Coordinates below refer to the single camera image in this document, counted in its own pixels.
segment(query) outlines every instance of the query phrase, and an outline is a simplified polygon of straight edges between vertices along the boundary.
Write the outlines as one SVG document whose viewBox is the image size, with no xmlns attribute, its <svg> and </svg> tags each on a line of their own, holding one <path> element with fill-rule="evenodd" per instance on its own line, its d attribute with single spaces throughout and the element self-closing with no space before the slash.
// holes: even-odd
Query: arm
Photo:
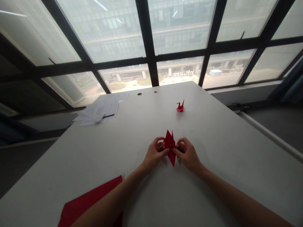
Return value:
<svg viewBox="0 0 303 227">
<path fill-rule="evenodd" d="M 179 139 L 177 148 L 183 153 L 177 149 L 173 149 L 173 153 L 181 159 L 189 171 L 207 184 L 241 225 L 292 226 L 286 220 L 205 168 L 200 162 L 194 146 L 187 138 Z"/>
<path fill-rule="evenodd" d="M 85 211 L 72 227 L 112 226 L 143 178 L 169 153 L 170 149 L 163 150 L 164 145 L 158 142 L 159 140 L 164 140 L 164 137 L 155 138 L 142 164 L 121 184 Z"/>
</svg>

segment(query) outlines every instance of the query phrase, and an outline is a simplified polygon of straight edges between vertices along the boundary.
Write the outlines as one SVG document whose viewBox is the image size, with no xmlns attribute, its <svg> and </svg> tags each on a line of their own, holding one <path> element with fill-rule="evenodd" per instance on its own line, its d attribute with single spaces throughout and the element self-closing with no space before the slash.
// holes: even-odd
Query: stack of papers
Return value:
<svg viewBox="0 0 303 227">
<path fill-rule="evenodd" d="M 129 91 L 126 91 L 108 94 L 106 98 L 99 96 L 95 102 L 79 112 L 74 121 L 82 121 L 79 127 L 108 122 L 109 119 L 117 116 L 119 103 L 126 100 L 129 93 Z"/>
</svg>

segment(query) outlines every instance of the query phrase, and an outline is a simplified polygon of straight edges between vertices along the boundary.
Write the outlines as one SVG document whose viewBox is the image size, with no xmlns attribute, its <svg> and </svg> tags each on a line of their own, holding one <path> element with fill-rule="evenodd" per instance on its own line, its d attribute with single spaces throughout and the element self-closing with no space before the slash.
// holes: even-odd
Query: table surface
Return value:
<svg viewBox="0 0 303 227">
<path fill-rule="evenodd" d="M 177 112 L 177 102 L 184 111 Z M 0 200 L 0 226 L 57 226 L 64 204 L 127 177 L 157 136 L 187 137 L 202 163 L 295 226 L 303 165 L 194 82 L 131 91 L 108 123 L 72 126 Z M 124 226 L 237 226 L 211 190 L 165 157 L 123 213 Z"/>
</svg>

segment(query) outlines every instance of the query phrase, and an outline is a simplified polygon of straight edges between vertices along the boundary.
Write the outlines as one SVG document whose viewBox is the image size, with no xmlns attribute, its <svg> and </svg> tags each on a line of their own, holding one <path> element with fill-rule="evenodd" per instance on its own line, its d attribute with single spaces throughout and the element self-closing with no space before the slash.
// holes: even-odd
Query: red origami paper sheet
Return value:
<svg viewBox="0 0 303 227">
<path fill-rule="evenodd" d="M 180 103 L 179 103 L 179 102 L 178 102 L 177 104 L 179 104 L 179 106 L 178 106 L 178 108 L 177 108 L 177 111 L 178 111 L 178 112 L 183 112 L 183 110 L 184 110 L 184 107 L 183 107 L 184 100 L 183 100 L 182 106 L 180 106 Z"/>
<path fill-rule="evenodd" d="M 166 137 L 164 139 L 164 146 L 165 148 L 169 148 L 170 150 L 176 148 L 173 131 L 171 131 L 170 134 L 169 131 L 167 130 Z M 176 155 L 172 151 L 170 151 L 167 156 L 170 159 L 170 162 L 173 164 L 173 166 L 175 166 Z"/>
<path fill-rule="evenodd" d="M 70 227 L 88 208 L 106 196 L 121 182 L 122 176 L 119 176 L 84 195 L 67 202 L 63 207 L 58 227 Z M 113 226 L 122 227 L 122 213 Z"/>
</svg>

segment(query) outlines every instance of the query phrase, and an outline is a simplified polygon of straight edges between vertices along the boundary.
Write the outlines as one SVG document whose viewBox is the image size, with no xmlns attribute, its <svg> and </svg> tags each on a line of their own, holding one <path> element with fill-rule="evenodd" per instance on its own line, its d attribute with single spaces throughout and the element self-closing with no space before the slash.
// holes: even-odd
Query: origami crane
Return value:
<svg viewBox="0 0 303 227">
<path fill-rule="evenodd" d="M 170 150 L 172 150 L 173 148 L 176 148 L 173 131 L 171 131 L 171 134 L 170 134 L 169 131 L 167 130 L 166 137 L 164 140 L 164 146 L 165 146 L 165 148 L 169 148 Z M 172 163 L 172 165 L 175 166 L 176 155 L 172 151 L 170 151 L 167 156 L 170 159 L 170 162 Z"/>
<path fill-rule="evenodd" d="M 182 106 L 180 106 L 180 103 L 179 103 L 179 102 L 178 102 L 177 104 L 179 104 L 179 106 L 178 106 L 178 108 L 177 108 L 177 111 L 178 111 L 178 112 L 183 112 L 183 110 L 184 110 L 184 107 L 183 107 L 184 100 L 183 100 Z"/>
</svg>

